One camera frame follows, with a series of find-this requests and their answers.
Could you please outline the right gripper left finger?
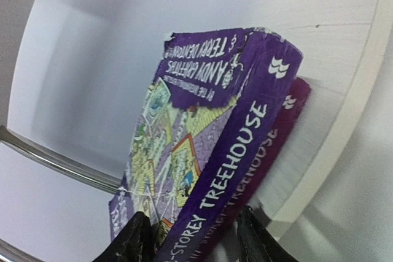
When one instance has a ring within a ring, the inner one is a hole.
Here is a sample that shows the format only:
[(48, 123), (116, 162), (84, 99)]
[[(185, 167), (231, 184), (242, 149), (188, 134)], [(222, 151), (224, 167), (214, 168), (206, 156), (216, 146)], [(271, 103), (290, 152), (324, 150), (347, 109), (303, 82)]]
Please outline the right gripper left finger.
[(143, 212), (136, 212), (96, 262), (149, 262), (154, 257), (150, 219)]

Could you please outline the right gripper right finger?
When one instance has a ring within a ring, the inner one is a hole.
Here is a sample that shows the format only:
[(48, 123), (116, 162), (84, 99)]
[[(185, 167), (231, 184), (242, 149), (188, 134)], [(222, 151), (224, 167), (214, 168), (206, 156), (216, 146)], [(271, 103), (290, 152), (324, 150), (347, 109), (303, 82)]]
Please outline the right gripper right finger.
[(251, 208), (243, 208), (237, 219), (240, 262), (297, 262), (257, 220)]

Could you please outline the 117-Storey Treehouse book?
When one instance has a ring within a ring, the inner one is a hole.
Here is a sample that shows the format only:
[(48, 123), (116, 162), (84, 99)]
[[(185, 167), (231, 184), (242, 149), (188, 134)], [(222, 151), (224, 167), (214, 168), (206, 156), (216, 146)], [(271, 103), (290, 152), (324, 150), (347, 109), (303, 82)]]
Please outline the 117-Storey Treehouse book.
[(247, 173), (236, 187), (233, 196), (217, 218), (215, 224), (209, 228), (199, 248), (194, 251), (191, 261), (203, 261), (230, 230), (238, 214), (257, 191), (262, 180), (276, 161), (296, 125), (310, 93), (310, 85), (303, 79), (296, 78), (273, 123), (271, 131), (260, 144), (259, 150)]

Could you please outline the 52-Storey Treehouse book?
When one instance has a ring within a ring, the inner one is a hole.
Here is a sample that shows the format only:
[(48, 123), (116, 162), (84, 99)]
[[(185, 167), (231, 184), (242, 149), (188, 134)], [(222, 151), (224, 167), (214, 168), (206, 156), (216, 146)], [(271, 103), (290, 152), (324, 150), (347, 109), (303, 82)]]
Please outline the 52-Storey Treehouse book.
[(272, 129), (302, 59), (264, 28), (172, 33), (109, 202), (111, 242), (143, 212), (153, 261), (191, 261)]

